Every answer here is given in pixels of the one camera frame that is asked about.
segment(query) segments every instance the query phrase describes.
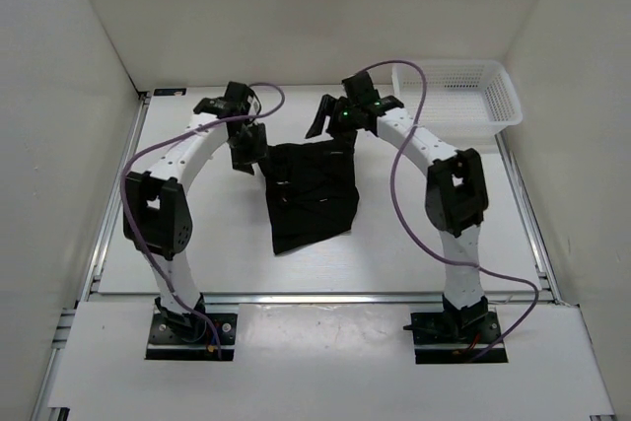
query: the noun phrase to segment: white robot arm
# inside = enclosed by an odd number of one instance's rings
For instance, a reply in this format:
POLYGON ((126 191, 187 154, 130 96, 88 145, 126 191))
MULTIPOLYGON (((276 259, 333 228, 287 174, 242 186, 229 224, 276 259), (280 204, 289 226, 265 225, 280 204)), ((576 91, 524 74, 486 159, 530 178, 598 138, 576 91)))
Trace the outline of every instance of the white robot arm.
MULTIPOLYGON (((203 99, 195 107, 186 130, 195 130, 221 118, 248 115, 251 109, 260 112, 254 91, 245 84, 230 83, 222 98, 203 99)), ((170 291, 152 265, 160 290, 156 306, 166 324, 184 337, 196 332, 197 321, 175 300, 174 293, 189 308, 205 313, 202 295, 192 279, 186 258, 185 249, 193 227, 186 194, 202 167, 224 143, 230 145, 233 168, 250 174, 254 173, 252 164, 267 153, 264 125, 252 119, 236 120, 196 132, 172 146, 145 173, 131 172, 125 177, 134 221, 173 288, 170 291)), ((123 231, 139 248, 126 217, 123 231)))
POLYGON ((357 130, 365 129, 400 149, 412 129, 414 133, 403 150, 427 178, 425 210, 439 231, 443 261, 466 262, 446 265, 443 292, 445 313, 460 331, 488 313, 488 302, 480 284, 478 236, 488 196, 479 154, 457 150, 424 127, 414 124, 403 103, 388 96, 381 98, 368 72, 342 81, 346 97, 322 97, 307 138, 322 132, 353 142, 357 130))

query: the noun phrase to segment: black garment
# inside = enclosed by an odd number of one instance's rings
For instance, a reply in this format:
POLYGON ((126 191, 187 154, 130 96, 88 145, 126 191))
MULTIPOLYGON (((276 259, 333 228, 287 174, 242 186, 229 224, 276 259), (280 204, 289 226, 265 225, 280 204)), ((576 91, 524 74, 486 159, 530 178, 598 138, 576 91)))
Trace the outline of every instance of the black garment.
POLYGON ((352 145, 340 140, 285 143, 269 147, 268 154, 259 165, 275 254, 351 229, 359 202, 352 145))

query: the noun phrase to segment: metal frame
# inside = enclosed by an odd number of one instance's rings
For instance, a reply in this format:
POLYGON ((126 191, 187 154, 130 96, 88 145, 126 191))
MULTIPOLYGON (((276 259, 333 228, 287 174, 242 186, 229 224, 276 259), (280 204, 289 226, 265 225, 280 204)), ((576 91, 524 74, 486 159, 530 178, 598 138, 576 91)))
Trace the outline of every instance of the metal frame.
MULTIPOLYGON (((151 101, 149 94, 141 98, 140 106, 134 122, 129 130, 125 150, 121 157, 116 177, 120 175, 124 164, 135 153, 140 140, 140 134, 144 125, 147 109, 151 101)), ((518 204, 522 224, 526 230, 526 236, 535 259, 542 291, 541 304, 556 303, 567 305, 561 299, 561 293, 554 276, 554 271, 545 248, 541 231, 536 222, 532 206, 528 199, 526 187, 517 164, 517 160, 510 150, 506 132, 496 136, 496 142, 504 162, 506 173, 511 183, 513 195, 518 204)), ((107 202, 103 222, 95 242, 92 256, 87 263, 86 278, 79 298, 85 301, 150 301, 155 295, 102 295, 98 293, 101 275, 104 269, 105 256, 111 236, 114 230, 117 214, 120 209, 120 196, 117 181, 112 186, 112 191, 107 202)), ((441 295, 439 293, 366 293, 366 294, 204 294, 206 304, 212 306, 213 311, 239 310, 239 304, 266 304, 266 305, 296 305, 296 304, 407 304, 415 311, 427 311, 428 308, 440 308, 441 295)), ((531 301, 527 292, 490 293, 489 302, 494 305, 523 304, 531 301)), ((60 355, 65 346, 65 341, 70 332, 70 326, 74 317, 74 311, 66 311, 61 315, 57 331, 52 344, 52 352, 48 367, 43 378, 41 389, 37 397, 31 421, 57 421, 64 415, 63 409, 47 408, 52 383, 60 362, 60 355)))
POLYGON ((504 168, 506 169, 506 173, 509 177, 511 189, 513 190, 513 196, 517 201, 517 207, 520 210, 522 224, 526 230, 526 235, 528 237, 528 241, 530 242, 530 249, 534 255, 537 268, 539 272, 545 274, 550 285, 550 291, 554 296, 554 300, 557 303, 565 304, 561 298, 561 291, 559 290, 556 277, 554 276, 554 269, 552 268, 550 257, 547 249, 545 248, 543 236, 541 235, 536 218, 534 217, 534 211, 532 210, 532 205, 530 204, 530 199, 528 198, 528 194, 526 192, 526 186, 524 185, 524 180, 522 179, 517 159, 509 147, 507 132, 503 131, 499 133, 496 135, 495 140, 497 141, 497 146, 500 149, 500 155, 504 161, 504 168))
POLYGON ((109 247, 109 241, 111 241, 114 224, 118 215, 118 209, 120 208, 120 194, 118 192, 117 186, 118 177, 120 176, 125 163, 127 163, 127 161, 131 158, 132 154, 136 150, 136 147, 138 146, 138 141, 140 140, 140 132, 142 131, 142 127, 145 123, 147 108, 149 107, 150 101, 151 96, 148 94, 141 97, 140 106, 136 111, 134 122, 129 130, 129 134, 127 135, 125 150, 120 159, 120 163, 118 164, 118 169, 116 170, 116 177, 111 187, 111 193, 109 194, 109 199, 107 201, 107 208, 105 209, 105 214, 103 217, 101 228, 99 230, 99 235, 97 236, 95 248, 92 252, 92 256, 88 264, 86 278, 84 280, 84 284, 81 289, 81 294, 78 298, 78 301, 88 301, 88 298, 90 297, 90 288, 92 287, 92 282, 95 276, 101 275, 101 272, 103 271, 103 263, 105 261, 105 256, 107 255, 107 248, 109 247))

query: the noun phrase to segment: mesh basket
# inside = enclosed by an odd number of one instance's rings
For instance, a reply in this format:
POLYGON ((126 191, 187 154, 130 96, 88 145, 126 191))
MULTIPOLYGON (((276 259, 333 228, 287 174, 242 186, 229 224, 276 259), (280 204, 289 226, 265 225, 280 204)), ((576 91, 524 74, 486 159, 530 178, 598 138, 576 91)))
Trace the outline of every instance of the mesh basket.
MULTIPOLYGON (((421 123, 445 138, 492 137, 522 121, 522 106, 511 78, 497 61, 414 61, 427 76, 421 123)), ((414 69, 392 67, 394 94, 410 113, 418 108, 421 78, 414 69)))

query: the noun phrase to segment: white platform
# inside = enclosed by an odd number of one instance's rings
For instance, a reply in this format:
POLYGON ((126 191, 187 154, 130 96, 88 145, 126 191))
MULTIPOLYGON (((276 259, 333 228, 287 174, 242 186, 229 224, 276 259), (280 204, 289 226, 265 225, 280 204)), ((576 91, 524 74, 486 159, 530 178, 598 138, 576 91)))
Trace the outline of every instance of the white platform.
MULTIPOLYGON (((498 308, 508 326, 522 306, 498 308)), ((406 306, 241 306, 235 360, 144 360, 153 312, 79 306, 49 401, 68 421, 589 421, 612 412, 576 309, 539 306, 508 364, 417 366, 406 306)))
MULTIPOLYGON (((382 94, 390 93, 388 88, 380 89, 382 94)), ((270 145, 303 142, 322 94, 342 93, 341 87, 334 86, 285 90, 285 107, 265 121, 270 145)), ((185 96, 152 98, 139 149, 180 133, 201 98, 221 96, 223 91, 188 89, 185 96)), ((263 107, 277 104, 275 92, 259 88, 258 94, 263 107)), ((490 206, 480 236, 480 260, 488 269, 538 285, 535 262, 502 158, 494 142, 481 151, 490 206)), ((188 195, 194 229, 187 252, 199 289, 205 293, 440 293, 445 281, 442 264, 414 245, 394 215, 388 192, 394 152, 369 132, 360 133, 355 158, 360 206, 352 231, 274 256, 263 177, 260 173, 252 177, 232 171, 230 151, 222 147, 188 195)), ((144 171, 160 156, 156 152, 144 157, 134 169, 144 171)), ((441 251, 438 234, 423 207, 425 178, 406 160, 401 161, 397 189, 412 228, 430 247, 441 251)), ((519 283, 484 275, 482 278, 484 288, 491 293, 527 290, 519 283)), ((157 293, 149 265, 123 236, 120 215, 108 246, 99 291, 157 293)))

